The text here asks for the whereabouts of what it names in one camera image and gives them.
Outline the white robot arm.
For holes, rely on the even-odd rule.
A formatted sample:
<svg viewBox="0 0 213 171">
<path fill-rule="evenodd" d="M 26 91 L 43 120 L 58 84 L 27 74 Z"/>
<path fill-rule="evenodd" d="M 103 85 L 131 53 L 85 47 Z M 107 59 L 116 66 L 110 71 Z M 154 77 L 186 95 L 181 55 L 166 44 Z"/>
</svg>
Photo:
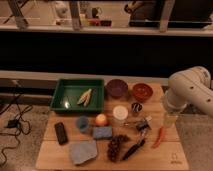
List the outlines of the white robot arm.
<svg viewBox="0 0 213 171">
<path fill-rule="evenodd" d="M 202 66 L 173 73 L 168 79 L 169 89 L 162 97 L 168 113 L 181 113 L 188 104 L 213 118 L 213 90 L 210 72 Z"/>
</svg>

